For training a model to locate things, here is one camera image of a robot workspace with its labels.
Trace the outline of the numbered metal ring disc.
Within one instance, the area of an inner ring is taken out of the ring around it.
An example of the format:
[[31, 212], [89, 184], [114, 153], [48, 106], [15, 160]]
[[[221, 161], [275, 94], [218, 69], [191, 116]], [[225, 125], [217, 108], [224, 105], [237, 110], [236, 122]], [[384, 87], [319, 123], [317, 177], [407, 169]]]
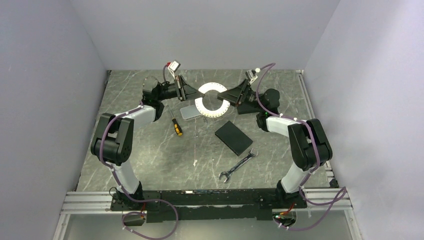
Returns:
[[[203, 84], [202, 86], [199, 87], [198, 91], [202, 94], [205, 94], [209, 91], [217, 91], [219, 93], [223, 93], [227, 90], [227, 88], [217, 82], [208, 82]], [[222, 105], [220, 106], [220, 108], [216, 109], [216, 110], [210, 110], [208, 108], [206, 108], [203, 104], [203, 98], [202, 97], [198, 97], [194, 100], [195, 102], [195, 106], [197, 108], [197, 110], [199, 111], [200, 114], [202, 114], [203, 116], [207, 117], [207, 118], [218, 118], [222, 115], [224, 115], [227, 110], [230, 107], [230, 102], [228, 100], [222, 100]]]

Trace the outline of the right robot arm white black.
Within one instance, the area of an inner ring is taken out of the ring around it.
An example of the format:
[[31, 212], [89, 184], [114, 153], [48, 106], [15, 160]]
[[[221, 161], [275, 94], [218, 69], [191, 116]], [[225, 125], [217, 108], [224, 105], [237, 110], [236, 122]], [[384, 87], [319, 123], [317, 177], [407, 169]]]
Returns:
[[289, 207], [302, 194], [301, 188], [312, 173], [333, 157], [321, 122], [316, 118], [301, 120], [279, 114], [280, 93], [274, 88], [264, 93], [254, 91], [247, 79], [237, 87], [219, 93], [217, 98], [228, 101], [240, 115], [255, 113], [256, 123], [264, 132], [289, 139], [293, 163], [278, 181], [275, 194], [280, 207]]

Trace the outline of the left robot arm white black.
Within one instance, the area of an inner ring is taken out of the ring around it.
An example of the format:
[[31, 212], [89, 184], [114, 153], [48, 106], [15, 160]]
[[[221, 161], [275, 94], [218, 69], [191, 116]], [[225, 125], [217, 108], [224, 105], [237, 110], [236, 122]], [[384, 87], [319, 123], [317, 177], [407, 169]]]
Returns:
[[134, 131], [160, 119], [164, 100], [195, 100], [204, 93], [190, 86], [183, 76], [173, 82], [149, 81], [142, 90], [137, 107], [121, 113], [103, 113], [90, 144], [90, 152], [106, 166], [117, 184], [117, 196], [131, 210], [139, 209], [145, 202], [142, 183], [130, 164]]

